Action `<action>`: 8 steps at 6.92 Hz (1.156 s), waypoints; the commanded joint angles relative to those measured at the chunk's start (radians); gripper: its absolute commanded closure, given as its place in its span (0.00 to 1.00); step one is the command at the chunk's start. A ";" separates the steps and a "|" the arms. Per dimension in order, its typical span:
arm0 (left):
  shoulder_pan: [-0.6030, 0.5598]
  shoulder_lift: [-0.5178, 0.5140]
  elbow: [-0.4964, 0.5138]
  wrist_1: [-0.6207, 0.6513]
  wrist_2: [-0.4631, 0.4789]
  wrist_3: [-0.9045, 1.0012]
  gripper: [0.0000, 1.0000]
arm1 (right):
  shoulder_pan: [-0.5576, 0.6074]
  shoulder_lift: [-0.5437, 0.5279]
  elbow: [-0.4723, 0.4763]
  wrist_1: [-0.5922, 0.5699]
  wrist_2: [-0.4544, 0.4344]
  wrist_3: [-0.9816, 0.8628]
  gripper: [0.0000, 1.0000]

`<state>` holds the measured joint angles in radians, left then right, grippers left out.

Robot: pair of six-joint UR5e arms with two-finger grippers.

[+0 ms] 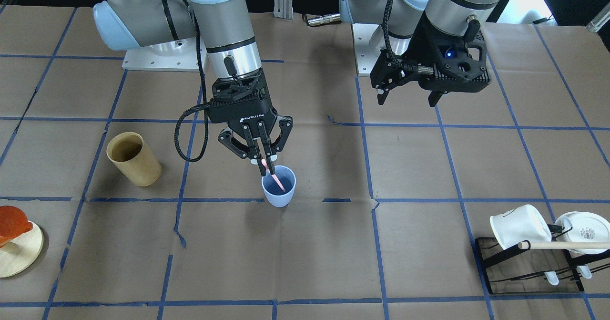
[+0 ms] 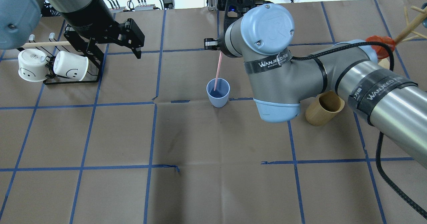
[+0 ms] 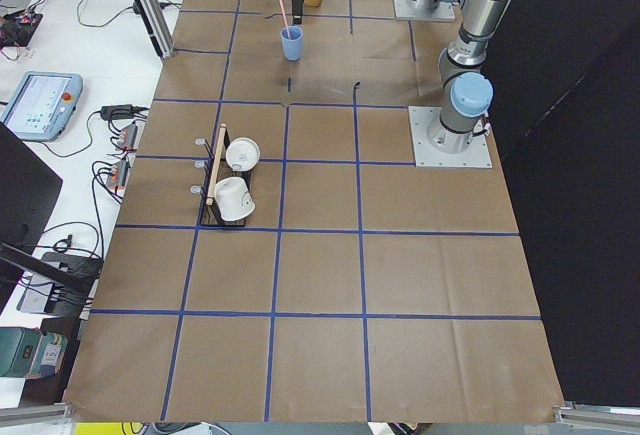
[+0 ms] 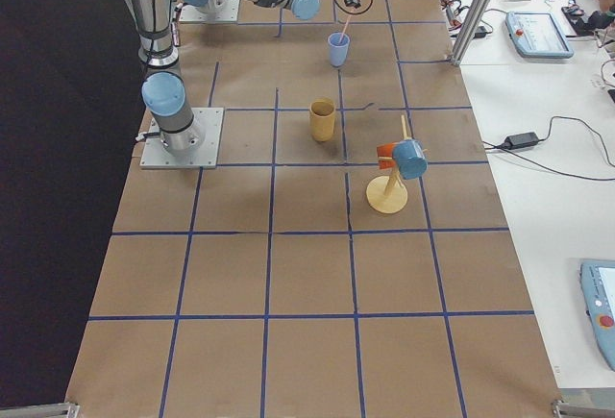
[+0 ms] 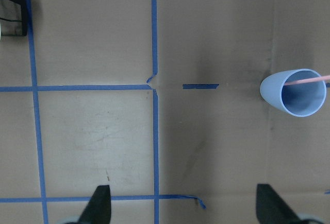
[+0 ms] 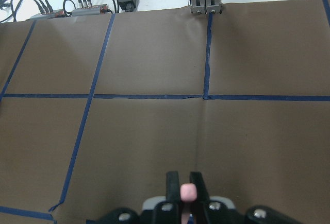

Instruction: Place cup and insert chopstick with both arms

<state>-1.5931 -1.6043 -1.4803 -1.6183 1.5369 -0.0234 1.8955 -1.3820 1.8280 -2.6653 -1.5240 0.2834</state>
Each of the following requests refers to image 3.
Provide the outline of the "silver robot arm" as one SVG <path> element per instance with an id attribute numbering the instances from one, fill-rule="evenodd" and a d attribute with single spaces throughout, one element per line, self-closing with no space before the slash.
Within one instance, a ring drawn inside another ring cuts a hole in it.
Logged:
<path id="1" fill-rule="evenodd" d="M 480 70 L 508 4 L 509 0 L 467 0 L 457 38 L 440 55 L 444 99 L 427 136 L 443 153 L 458 154 L 468 148 L 474 127 L 491 104 L 493 87 Z"/>

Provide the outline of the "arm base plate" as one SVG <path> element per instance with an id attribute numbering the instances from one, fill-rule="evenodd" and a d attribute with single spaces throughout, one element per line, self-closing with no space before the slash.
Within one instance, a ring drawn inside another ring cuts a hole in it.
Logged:
<path id="1" fill-rule="evenodd" d="M 491 169 L 487 138 L 478 121 L 471 132 L 456 134 L 441 125 L 440 107 L 409 106 L 414 163 L 417 168 Z"/>
<path id="2" fill-rule="evenodd" d="M 439 0 L 393 0 L 395 18 L 408 21 L 453 22 L 451 3 Z"/>

